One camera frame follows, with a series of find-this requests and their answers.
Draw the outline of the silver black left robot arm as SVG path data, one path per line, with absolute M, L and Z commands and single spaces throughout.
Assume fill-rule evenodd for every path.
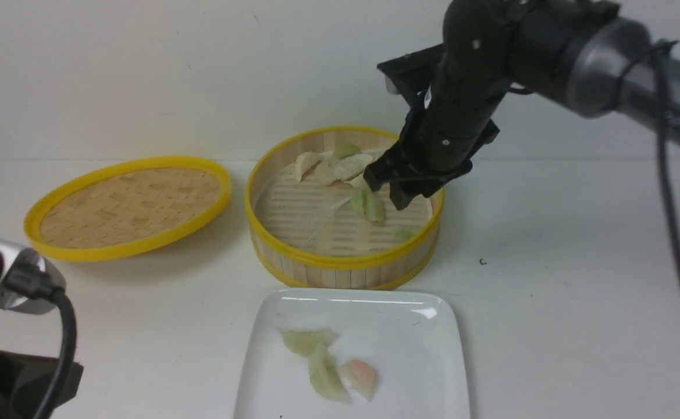
M 76 361 L 76 310 L 66 285 L 39 252 L 0 239 L 0 310 L 24 315 L 58 310 L 62 329 L 56 357 L 0 350 L 0 418 L 50 418 L 77 395 L 84 368 Z

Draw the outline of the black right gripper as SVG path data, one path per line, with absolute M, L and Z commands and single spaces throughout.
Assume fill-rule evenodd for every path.
M 438 191 L 425 177 L 451 177 L 470 160 L 499 104 L 498 74 L 475 75 L 444 53 L 426 93 L 407 115 L 395 153 L 379 155 L 365 168 L 368 189 L 377 193 L 390 184 L 398 211 L 428 189 Z

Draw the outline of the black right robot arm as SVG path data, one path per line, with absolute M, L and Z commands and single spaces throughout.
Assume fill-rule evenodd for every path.
M 578 116 L 619 112 L 680 146 L 680 59 L 611 1 L 454 1 L 443 42 L 377 66 L 409 105 L 398 141 L 364 170 L 398 210 L 472 170 L 497 135 L 509 93 L 536 94 Z

